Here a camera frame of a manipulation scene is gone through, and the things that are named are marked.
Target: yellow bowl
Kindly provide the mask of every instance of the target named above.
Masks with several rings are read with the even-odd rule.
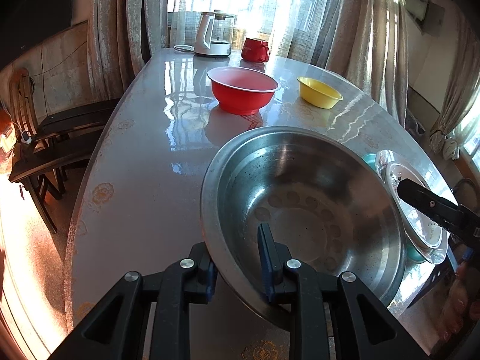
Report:
[[[330,109],[343,99],[338,91],[316,79],[298,77],[297,80],[300,83],[300,96],[315,107]]]

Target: electric kettle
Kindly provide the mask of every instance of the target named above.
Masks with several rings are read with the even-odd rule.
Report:
[[[229,56],[235,15],[219,10],[202,12],[193,51],[201,56]]]

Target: table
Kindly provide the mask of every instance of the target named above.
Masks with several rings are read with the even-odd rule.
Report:
[[[281,89],[252,116],[227,114],[212,95],[209,69],[265,70]],[[343,94],[330,110],[299,97],[298,76],[324,81]],[[302,62],[271,57],[250,64],[238,52],[205,58],[158,51],[130,85],[95,148],[68,237],[65,301],[73,326],[127,271],[164,270],[202,241],[199,200],[203,174],[218,149],[259,126],[317,131],[357,155],[391,149],[424,176],[436,194],[455,199],[425,152],[380,105],[342,77]],[[389,306],[399,316],[434,266],[407,263]],[[219,278],[214,300],[191,307],[192,359],[286,359],[289,333],[248,310]]]

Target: mug handle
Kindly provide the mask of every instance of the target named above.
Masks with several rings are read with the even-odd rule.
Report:
[[[267,62],[270,59],[270,49],[264,44],[262,45],[262,47],[265,49],[265,58],[262,60],[262,62]]]

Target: silver screw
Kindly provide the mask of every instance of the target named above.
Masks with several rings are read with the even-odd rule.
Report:
[[[126,281],[135,281],[138,279],[138,272],[135,272],[135,271],[130,271],[130,272],[127,272],[125,274],[125,276],[123,276],[123,278],[126,280]]]
[[[183,259],[180,261],[180,266],[182,268],[192,268],[195,265],[195,261],[192,259]]]
[[[298,261],[297,259],[289,259],[286,262],[286,265],[288,268],[297,269],[297,268],[300,268],[301,262]]]
[[[354,282],[356,278],[357,278],[357,276],[355,276],[354,273],[351,273],[351,272],[342,273],[342,279],[345,280],[348,283]]]

